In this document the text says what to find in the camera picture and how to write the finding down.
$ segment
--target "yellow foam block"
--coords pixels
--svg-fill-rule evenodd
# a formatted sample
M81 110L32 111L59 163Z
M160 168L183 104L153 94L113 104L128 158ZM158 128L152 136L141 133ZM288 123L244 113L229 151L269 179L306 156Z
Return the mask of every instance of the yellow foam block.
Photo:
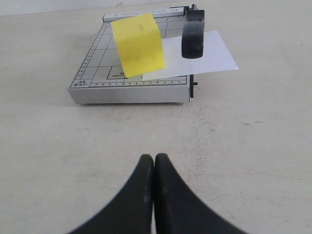
M127 78L166 67L160 30L151 13L114 21L112 29Z

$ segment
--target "black object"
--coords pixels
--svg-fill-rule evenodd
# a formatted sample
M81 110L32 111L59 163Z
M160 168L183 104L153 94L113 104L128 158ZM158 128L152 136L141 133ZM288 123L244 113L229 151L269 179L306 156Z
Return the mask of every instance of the black object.
M166 154L142 155L131 177L98 214L70 234L245 234L188 188Z
M205 11L190 10L186 12L186 22L182 32L182 57L197 59L204 53Z
M150 234L154 162L142 155L116 197L71 234Z

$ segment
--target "paper cutter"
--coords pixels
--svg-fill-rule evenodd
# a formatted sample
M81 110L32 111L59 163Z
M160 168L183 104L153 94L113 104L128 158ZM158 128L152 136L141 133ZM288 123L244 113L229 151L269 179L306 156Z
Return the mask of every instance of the paper cutter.
M68 91L76 104L100 103L185 103L193 97L194 76L143 81L126 78L118 56L111 22L152 13L162 38L182 35L186 11L196 6L107 14L103 25Z

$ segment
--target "white paper sheet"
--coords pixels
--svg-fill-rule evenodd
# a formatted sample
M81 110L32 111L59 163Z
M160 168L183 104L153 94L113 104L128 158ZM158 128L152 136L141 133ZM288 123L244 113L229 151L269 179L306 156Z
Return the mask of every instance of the white paper sheet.
M238 70L237 64L218 31L205 32L204 54L201 58L183 58L181 40L181 36L162 40L166 68L143 74L143 80Z

